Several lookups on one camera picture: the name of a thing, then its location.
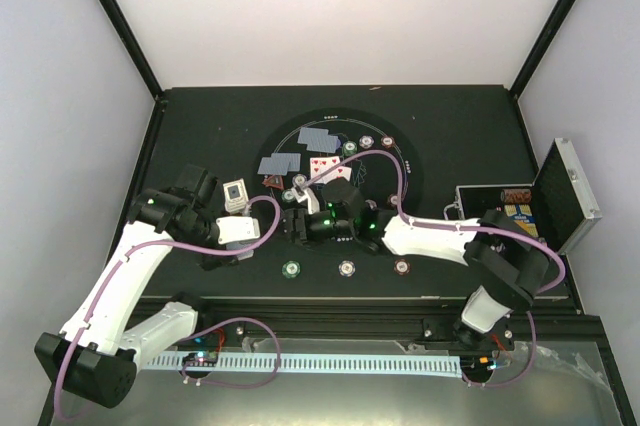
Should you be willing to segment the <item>green chips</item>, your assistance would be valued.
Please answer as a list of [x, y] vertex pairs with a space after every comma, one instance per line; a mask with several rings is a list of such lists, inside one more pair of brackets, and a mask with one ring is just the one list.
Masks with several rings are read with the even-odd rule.
[[295, 203], [297, 201], [296, 195], [293, 189], [286, 189], [282, 191], [281, 200], [285, 204]]
[[345, 157], [350, 157], [358, 151], [357, 144], [353, 141], [347, 141], [342, 146], [342, 152]]

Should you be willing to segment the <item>red triangular button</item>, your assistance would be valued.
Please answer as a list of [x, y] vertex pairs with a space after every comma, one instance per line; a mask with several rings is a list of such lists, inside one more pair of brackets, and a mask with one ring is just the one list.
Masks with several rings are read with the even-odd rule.
[[284, 181], [281, 175], [271, 175], [265, 178], [262, 184], [271, 189], [282, 191], [284, 189]]

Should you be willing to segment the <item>brown chips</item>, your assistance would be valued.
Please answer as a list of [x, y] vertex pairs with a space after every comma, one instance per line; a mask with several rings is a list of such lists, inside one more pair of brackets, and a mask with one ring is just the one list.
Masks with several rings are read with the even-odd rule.
[[395, 145], [395, 140], [391, 136], [383, 136], [381, 138], [381, 145], [384, 148], [392, 148]]
[[388, 204], [392, 207], [397, 207], [401, 203], [398, 195], [392, 194], [388, 197]]

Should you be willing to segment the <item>green chip stack source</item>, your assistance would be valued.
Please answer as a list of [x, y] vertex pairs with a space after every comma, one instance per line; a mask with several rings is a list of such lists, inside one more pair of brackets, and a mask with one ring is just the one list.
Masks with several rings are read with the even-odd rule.
[[287, 261], [281, 268], [282, 275], [287, 279], [296, 278], [301, 272], [301, 266], [297, 261]]

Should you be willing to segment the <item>dealt card player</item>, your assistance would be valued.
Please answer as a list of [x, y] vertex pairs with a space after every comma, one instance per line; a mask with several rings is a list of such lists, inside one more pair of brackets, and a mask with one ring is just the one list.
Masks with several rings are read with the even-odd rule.
[[271, 159], [277, 174], [287, 175], [300, 170], [301, 155], [299, 153], [272, 153]]
[[297, 143], [304, 145], [314, 144], [317, 142], [322, 143], [324, 138], [328, 135], [329, 132], [327, 129], [301, 127], [298, 132]]

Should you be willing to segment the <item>brown orange chip stack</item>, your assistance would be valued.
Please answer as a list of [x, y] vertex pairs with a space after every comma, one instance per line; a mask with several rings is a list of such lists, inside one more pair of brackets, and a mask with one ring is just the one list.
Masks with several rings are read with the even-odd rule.
[[404, 276], [410, 273], [411, 266], [406, 260], [398, 259], [394, 263], [394, 271], [396, 274]]

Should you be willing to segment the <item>dealt card top player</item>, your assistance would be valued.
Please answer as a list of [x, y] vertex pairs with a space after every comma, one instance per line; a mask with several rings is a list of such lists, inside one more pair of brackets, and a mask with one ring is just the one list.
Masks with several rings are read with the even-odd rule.
[[304, 145], [314, 144], [317, 142], [322, 143], [324, 138], [328, 135], [329, 132], [327, 129], [301, 127], [298, 132], [297, 143]]

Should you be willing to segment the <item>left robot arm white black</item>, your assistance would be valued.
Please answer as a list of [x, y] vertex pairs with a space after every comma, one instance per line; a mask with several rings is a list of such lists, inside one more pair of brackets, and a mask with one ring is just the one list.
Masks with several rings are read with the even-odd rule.
[[42, 334], [34, 347], [53, 387], [56, 414], [62, 412], [63, 392], [113, 408], [159, 353], [184, 338], [202, 345], [213, 337], [213, 318], [187, 293], [137, 326], [127, 323], [172, 250], [183, 244], [192, 250], [218, 246], [211, 207], [217, 183], [206, 169], [187, 165], [174, 185], [146, 189], [134, 199], [118, 246], [91, 292], [58, 333]]

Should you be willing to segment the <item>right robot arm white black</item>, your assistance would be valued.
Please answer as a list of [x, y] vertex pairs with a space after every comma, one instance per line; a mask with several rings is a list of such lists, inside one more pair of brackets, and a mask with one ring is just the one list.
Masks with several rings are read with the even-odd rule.
[[343, 237], [372, 254], [420, 256], [467, 267], [479, 285], [452, 326], [454, 340], [465, 349], [479, 348], [508, 314], [529, 311], [546, 288], [550, 264], [562, 262], [497, 210], [470, 220], [417, 218], [400, 209], [371, 207], [344, 179], [327, 183], [320, 197], [303, 186], [284, 191], [283, 197], [292, 205], [283, 216], [284, 232], [294, 243], [315, 245]]

